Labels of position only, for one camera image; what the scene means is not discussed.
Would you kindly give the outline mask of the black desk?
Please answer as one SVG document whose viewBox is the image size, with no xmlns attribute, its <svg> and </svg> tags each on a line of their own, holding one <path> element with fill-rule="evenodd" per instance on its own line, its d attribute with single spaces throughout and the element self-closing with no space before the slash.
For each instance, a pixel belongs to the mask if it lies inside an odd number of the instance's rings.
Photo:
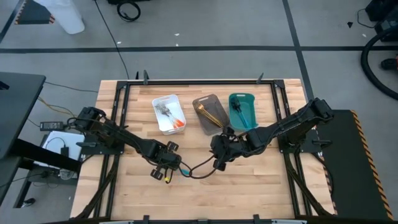
<svg viewBox="0 0 398 224">
<path fill-rule="evenodd" d="M 0 205 L 22 161 L 39 161 L 78 172 L 81 162 L 19 139 L 46 77 L 0 72 Z"/>
</svg>

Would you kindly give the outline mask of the white plastic bin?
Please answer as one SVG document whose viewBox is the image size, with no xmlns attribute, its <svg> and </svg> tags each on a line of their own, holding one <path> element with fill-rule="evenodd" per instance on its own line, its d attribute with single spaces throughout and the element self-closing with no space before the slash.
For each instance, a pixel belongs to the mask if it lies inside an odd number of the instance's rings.
<svg viewBox="0 0 398 224">
<path fill-rule="evenodd" d="M 185 119 L 185 115 L 183 113 L 182 106 L 179 102 L 177 95 L 166 95 L 161 96 L 160 98 L 155 98 L 152 100 L 152 107 L 155 112 L 155 116 L 157 119 L 157 123 L 159 125 L 159 130 L 164 135 L 171 135 L 178 132 L 182 132 L 187 124 Z M 178 119 L 182 120 L 185 125 L 179 128 L 174 128 L 169 118 L 162 114 L 162 109 L 168 108 L 170 112 Z"/>
</svg>

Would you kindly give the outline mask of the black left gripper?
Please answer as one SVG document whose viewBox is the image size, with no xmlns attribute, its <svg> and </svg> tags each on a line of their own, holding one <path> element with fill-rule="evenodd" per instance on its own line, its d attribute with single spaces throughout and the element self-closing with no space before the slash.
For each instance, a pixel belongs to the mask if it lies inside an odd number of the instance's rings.
<svg viewBox="0 0 398 224">
<path fill-rule="evenodd" d="M 179 145 L 169 141 L 167 144 L 161 142 L 154 142 L 154 147 L 150 153 L 150 161 L 156 166 L 150 173 L 150 176 L 161 180 L 165 173 L 171 170 L 177 170 L 182 158 L 175 152 L 178 150 Z"/>
</svg>

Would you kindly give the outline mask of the black metal cage frame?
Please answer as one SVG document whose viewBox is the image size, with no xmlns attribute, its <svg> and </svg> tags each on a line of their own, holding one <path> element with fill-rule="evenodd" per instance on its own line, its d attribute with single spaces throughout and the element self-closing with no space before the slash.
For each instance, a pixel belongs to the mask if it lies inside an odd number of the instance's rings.
<svg viewBox="0 0 398 224">
<path fill-rule="evenodd" d="M 232 93 L 252 93 L 258 126 L 269 126 L 296 113 L 309 101 L 299 80 L 119 80 L 101 82 L 97 108 L 118 126 L 142 139 L 179 145 L 182 161 L 161 180 L 150 176 L 156 166 L 136 150 L 124 152 L 109 164 L 93 156 L 81 165 L 71 219 L 87 223 L 238 223 L 269 220 L 303 222 L 309 212 L 331 217 L 333 207 L 324 170 L 312 156 L 292 162 L 274 138 L 262 154 L 239 157 L 224 171 L 213 168 L 211 139 L 200 127 L 192 101 L 215 94 L 224 108 Z M 186 127 L 164 135 L 152 100 L 177 95 Z M 188 170 L 189 175 L 182 173 Z"/>
</svg>

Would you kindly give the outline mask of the small hazard-striped black mat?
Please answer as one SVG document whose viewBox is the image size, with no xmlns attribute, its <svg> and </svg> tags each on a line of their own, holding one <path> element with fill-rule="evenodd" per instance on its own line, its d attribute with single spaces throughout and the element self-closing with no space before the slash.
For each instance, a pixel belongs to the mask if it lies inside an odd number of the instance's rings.
<svg viewBox="0 0 398 224">
<path fill-rule="evenodd" d="M 15 25 L 53 24 L 54 22 L 53 15 L 34 0 L 24 0 L 15 19 Z"/>
</svg>

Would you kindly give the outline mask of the black equipment box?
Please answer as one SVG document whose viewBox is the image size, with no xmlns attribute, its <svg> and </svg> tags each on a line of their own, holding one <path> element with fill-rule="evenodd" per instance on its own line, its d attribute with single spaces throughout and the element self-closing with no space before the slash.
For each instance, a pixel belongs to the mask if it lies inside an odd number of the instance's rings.
<svg viewBox="0 0 398 224">
<path fill-rule="evenodd" d="M 365 11 L 369 20 L 376 22 L 377 34 L 398 26 L 398 0 L 371 0 Z"/>
</svg>

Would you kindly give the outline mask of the black power adapter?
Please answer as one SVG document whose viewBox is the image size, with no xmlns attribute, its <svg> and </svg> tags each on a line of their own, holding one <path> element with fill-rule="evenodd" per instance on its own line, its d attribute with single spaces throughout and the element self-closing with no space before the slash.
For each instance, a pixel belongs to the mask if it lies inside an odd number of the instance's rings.
<svg viewBox="0 0 398 224">
<path fill-rule="evenodd" d="M 41 131 L 63 131 L 65 125 L 62 121 L 45 121 L 40 122 L 39 128 Z"/>
</svg>

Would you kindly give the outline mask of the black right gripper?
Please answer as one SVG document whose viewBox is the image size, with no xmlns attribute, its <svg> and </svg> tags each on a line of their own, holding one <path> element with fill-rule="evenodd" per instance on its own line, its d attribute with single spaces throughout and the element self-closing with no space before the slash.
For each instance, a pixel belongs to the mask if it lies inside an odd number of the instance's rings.
<svg viewBox="0 0 398 224">
<path fill-rule="evenodd" d="M 227 162 L 233 162 L 238 157 L 249 155 L 246 141 L 237 137 L 234 129 L 229 126 L 224 127 L 221 134 L 212 137 L 210 147 L 210 152 L 215 158 L 213 167 L 216 170 L 225 170 Z"/>
</svg>

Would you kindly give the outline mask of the white plastic bag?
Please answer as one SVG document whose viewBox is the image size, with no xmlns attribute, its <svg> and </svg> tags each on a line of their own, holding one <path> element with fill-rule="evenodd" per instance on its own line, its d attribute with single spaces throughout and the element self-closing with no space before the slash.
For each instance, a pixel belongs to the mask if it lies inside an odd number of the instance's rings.
<svg viewBox="0 0 398 224">
<path fill-rule="evenodd" d="M 83 32 L 85 25 L 73 0 L 34 0 L 45 7 L 67 34 Z"/>
</svg>

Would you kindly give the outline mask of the red and black tool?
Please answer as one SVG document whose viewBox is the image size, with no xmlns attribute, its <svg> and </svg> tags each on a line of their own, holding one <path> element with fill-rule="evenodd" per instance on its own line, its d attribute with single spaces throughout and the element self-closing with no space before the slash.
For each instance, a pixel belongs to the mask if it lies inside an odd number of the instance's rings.
<svg viewBox="0 0 398 224">
<path fill-rule="evenodd" d="M 394 58 L 387 58 L 380 63 L 383 70 L 398 70 L 398 55 Z"/>
</svg>

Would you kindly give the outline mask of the large hazard-edged black mat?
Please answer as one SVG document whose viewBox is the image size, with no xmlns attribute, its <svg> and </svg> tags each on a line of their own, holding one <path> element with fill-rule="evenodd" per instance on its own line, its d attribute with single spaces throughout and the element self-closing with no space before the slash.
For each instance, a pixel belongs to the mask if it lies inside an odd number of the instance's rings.
<svg viewBox="0 0 398 224">
<path fill-rule="evenodd" d="M 335 110 L 334 118 L 317 127 L 323 158 L 333 182 L 336 216 L 392 221 L 394 216 L 355 111 Z"/>
</svg>

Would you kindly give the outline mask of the teal plastic bin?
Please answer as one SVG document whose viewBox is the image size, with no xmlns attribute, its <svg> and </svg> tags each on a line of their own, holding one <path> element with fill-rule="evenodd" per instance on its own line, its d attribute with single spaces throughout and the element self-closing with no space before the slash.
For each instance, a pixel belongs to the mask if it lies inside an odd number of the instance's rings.
<svg viewBox="0 0 398 224">
<path fill-rule="evenodd" d="M 233 108 L 232 99 L 236 97 L 241 105 L 241 110 L 243 112 L 249 127 L 246 129 L 239 117 L 237 111 Z M 256 128 L 258 123 L 256 121 L 256 112 L 254 107 L 255 97 L 250 93 L 232 93 L 228 98 L 229 106 L 229 120 L 230 125 L 235 131 L 247 131 L 252 128 Z"/>
</svg>

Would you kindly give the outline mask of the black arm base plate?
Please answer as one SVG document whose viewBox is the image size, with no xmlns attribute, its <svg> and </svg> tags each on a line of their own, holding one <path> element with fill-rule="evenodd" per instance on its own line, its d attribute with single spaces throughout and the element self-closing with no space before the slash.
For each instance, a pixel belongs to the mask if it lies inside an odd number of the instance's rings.
<svg viewBox="0 0 398 224">
<path fill-rule="evenodd" d="M 282 153 L 299 154 L 321 152 L 323 148 L 331 145 L 333 141 L 305 138 L 296 143 L 289 143 L 286 138 L 278 138 L 278 143 Z"/>
<path fill-rule="evenodd" d="M 81 154 L 84 155 L 117 155 L 124 152 L 124 145 L 105 146 L 98 142 L 77 142 L 81 147 Z"/>
</svg>

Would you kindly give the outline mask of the white flat box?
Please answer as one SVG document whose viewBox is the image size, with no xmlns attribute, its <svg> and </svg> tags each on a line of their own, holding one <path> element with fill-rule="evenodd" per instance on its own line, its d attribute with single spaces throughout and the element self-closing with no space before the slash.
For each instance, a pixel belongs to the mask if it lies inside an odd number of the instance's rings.
<svg viewBox="0 0 398 224">
<path fill-rule="evenodd" d="M 61 131 L 52 131 L 45 138 L 42 147 L 57 154 L 63 154 L 62 148 L 68 149 L 68 156 L 71 159 L 80 160 L 81 147 L 77 145 L 78 142 L 85 140 L 84 135 L 67 133 Z"/>
</svg>

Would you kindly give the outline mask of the grey translucent plastic bin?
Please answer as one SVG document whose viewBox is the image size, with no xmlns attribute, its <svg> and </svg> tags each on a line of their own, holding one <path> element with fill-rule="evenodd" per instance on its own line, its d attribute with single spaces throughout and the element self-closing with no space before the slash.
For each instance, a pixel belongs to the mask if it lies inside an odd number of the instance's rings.
<svg viewBox="0 0 398 224">
<path fill-rule="evenodd" d="M 197 103 L 200 103 L 204 106 L 204 108 L 209 112 L 212 116 L 218 119 L 223 126 L 229 126 L 230 120 L 229 117 L 221 105 L 220 100 L 215 94 L 210 94 L 207 96 L 203 96 L 201 98 L 197 98 L 192 101 L 192 105 L 195 106 Z M 222 132 L 223 128 L 219 127 L 215 123 L 211 122 L 208 118 L 202 115 L 195 109 L 197 117 L 199 119 L 199 123 L 202 127 L 203 132 L 207 136 L 211 136 L 216 133 Z"/>
</svg>

